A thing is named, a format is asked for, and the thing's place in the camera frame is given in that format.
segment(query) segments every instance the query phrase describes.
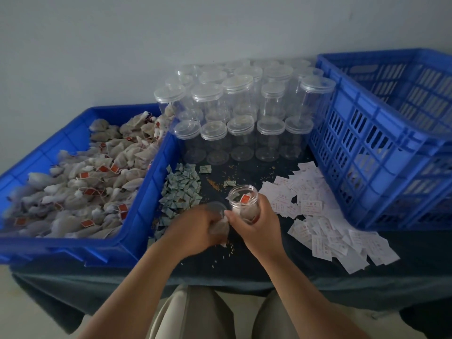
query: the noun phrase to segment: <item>white floor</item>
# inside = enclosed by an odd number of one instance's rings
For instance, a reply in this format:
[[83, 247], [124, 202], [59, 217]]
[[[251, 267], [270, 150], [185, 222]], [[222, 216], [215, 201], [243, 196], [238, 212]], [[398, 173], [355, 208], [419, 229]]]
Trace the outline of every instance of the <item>white floor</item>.
[[[251, 338], [254, 319], [263, 297], [219, 293], [234, 312], [237, 339]], [[424, 339], [425, 336], [405, 325], [398, 313], [374, 320], [371, 311], [341, 307], [360, 327], [375, 339]], [[81, 328], [89, 321], [83, 319]], [[76, 338], [79, 328], [68, 336], [14, 282], [8, 267], [0, 265], [0, 338], [59, 339]]]

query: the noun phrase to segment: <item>hand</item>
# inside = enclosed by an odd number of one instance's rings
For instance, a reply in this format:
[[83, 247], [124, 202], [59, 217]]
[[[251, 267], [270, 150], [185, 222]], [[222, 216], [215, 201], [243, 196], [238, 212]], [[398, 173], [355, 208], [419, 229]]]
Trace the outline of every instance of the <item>hand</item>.
[[230, 210], [225, 215], [230, 225], [241, 235], [251, 253], [261, 262], [285, 256], [278, 216], [274, 213], [265, 195], [259, 194], [260, 217], [248, 225], [240, 216]]
[[206, 205], [195, 206], [177, 216], [159, 241], [171, 245], [179, 259], [201, 253], [227, 242], [227, 236], [209, 233], [209, 226], [220, 219], [220, 214], [208, 210]]

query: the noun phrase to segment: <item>white wall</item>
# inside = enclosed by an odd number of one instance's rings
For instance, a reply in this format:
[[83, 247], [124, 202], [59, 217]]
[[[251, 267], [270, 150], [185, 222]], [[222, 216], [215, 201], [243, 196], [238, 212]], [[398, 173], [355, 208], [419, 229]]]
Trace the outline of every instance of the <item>white wall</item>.
[[452, 0], [0, 0], [0, 172], [88, 107], [152, 102], [178, 64], [450, 53], [451, 9]]

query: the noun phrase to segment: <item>blue plastic crate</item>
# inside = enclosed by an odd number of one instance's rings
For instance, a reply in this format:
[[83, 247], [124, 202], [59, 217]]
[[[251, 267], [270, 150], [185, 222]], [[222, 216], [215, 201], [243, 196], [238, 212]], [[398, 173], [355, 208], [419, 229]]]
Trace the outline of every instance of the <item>blue plastic crate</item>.
[[433, 50], [318, 56], [336, 92], [310, 146], [362, 230], [452, 229], [452, 57]]
[[[84, 111], [0, 177], [0, 210], [3, 212], [9, 206], [6, 197], [11, 190], [27, 183], [28, 173], [48, 173], [50, 166], [57, 164], [61, 149], [70, 153], [88, 149], [88, 127], [94, 119], [103, 118], [112, 125], [122, 125], [144, 111], [160, 115], [158, 104], [94, 107]], [[165, 165], [165, 160], [160, 150], [121, 231], [114, 238], [0, 238], [0, 263], [24, 263], [37, 256], [65, 252], [68, 258], [84, 262], [86, 266], [133, 267], [147, 248], [148, 236], [153, 234], [151, 226], [165, 179], [161, 176], [161, 165]]]

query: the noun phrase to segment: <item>person's left hand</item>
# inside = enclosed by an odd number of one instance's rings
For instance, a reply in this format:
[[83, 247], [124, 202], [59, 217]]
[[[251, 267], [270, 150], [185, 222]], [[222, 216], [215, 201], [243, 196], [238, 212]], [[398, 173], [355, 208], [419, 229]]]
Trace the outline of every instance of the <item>person's left hand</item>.
[[227, 242], [227, 236], [209, 233], [209, 226], [220, 219], [220, 214], [208, 210], [206, 205], [195, 206], [177, 216], [159, 241], [171, 245], [180, 259], [201, 253], [212, 245]]

